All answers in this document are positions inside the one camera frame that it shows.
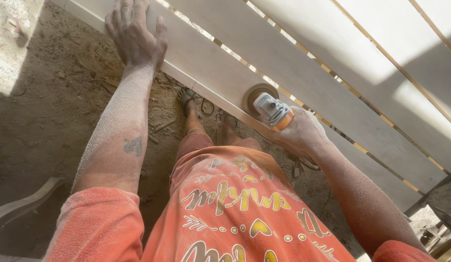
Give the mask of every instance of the sawdust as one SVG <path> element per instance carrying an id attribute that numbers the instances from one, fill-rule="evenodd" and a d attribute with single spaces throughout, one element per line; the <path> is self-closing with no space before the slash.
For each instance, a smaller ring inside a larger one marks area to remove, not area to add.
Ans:
<path id="1" fill-rule="evenodd" d="M 13 33 L 10 12 L 18 15 L 24 36 Z M 30 28 L 23 26 L 28 17 Z M 40 258 L 54 233 L 60 207 L 69 196 L 85 146 L 115 89 L 106 77 L 120 82 L 123 64 L 110 39 L 52 2 L 0 1 L 2 33 L 0 205 L 33 194 L 51 176 L 66 178 L 66 183 L 37 212 L 27 213 L 0 229 L 0 254 Z M 21 95 L 2 94 L 14 88 L 15 94 Z M 177 90 L 164 73 L 155 73 L 149 102 L 152 138 L 148 140 L 139 186 L 145 222 L 143 243 L 169 200 L 169 175 L 183 138 L 185 117 L 176 98 Z M 216 141 L 216 130 L 222 125 L 216 115 L 224 112 L 215 106 L 212 115 L 206 115 L 199 110 L 200 104 L 197 100 L 199 120 Z M 205 103 L 205 110 L 210 112 L 212 104 Z M 175 117 L 175 122 L 156 131 Z M 292 173 L 293 162 L 281 147 L 243 123 L 238 123 L 236 133 L 256 139 L 286 173 Z M 330 197 L 323 174 L 306 171 L 292 184 L 348 250 L 355 257 L 360 255 L 362 250 L 336 199 Z"/>

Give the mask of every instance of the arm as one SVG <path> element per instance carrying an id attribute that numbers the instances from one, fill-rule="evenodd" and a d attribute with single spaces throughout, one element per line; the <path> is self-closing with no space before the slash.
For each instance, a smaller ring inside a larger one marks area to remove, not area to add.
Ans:
<path id="1" fill-rule="evenodd" d="M 294 148 L 299 156 L 307 152 L 321 167 L 366 253 L 372 257 L 388 240 L 406 243 L 426 253 L 397 207 L 328 140 L 316 117 L 304 109 L 292 107 L 292 110 L 295 117 L 287 128 L 275 134 L 275 140 Z"/>
<path id="2" fill-rule="evenodd" d="M 72 194 L 94 187 L 138 191 L 148 140 L 149 93 L 167 49 L 165 21 L 157 19 L 154 38 L 146 28 L 147 9 L 141 0 L 117 0 L 106 16 L 107 30 L 127 67 L 86 146 Z"/>

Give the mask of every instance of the t-shirt sleeve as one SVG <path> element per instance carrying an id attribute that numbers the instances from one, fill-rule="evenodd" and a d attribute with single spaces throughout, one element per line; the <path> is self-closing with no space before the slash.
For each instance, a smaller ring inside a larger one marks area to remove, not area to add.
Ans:
<path id="1" fill-rule="evenodd" d="M 437 262 L 437 260 L 403 242 L 389 240 L 376 250 L 373 262 Z"/>
<path id="2" fill-rule="evenodd" d="M 143 220 L 140 198 L 116 188 L 70 196 L 43 261 L 139 261 Z"/>

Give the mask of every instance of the grinder body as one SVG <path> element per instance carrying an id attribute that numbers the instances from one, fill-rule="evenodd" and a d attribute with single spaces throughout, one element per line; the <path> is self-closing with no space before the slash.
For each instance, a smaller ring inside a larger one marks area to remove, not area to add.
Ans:
<path id="1" fill-rule="evenodd" d="M 257 96 L 253 106 L 259 113 L 262 122 L 275 132 L 286 128 L 295 116 L 287 104 L 266 92 L 262 92 Z"/>

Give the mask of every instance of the sanding disc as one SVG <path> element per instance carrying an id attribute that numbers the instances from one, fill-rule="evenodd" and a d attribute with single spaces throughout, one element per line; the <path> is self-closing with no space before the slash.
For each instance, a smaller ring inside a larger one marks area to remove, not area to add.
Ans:
<path id="1" fill-rule="evenodd" d="M 253 103 L 261 93 L 268 93 L 273 98 L 279 99 L 279 93 L 277 92 L 277 89 L 267 83 L 256 84 L 248 89 L 248 91 L 246 91 L 245 95 L 243 96 L 243 107 L 250 116 L 256 119 L 259 119 L 259 113 L 253 106 Z"/>

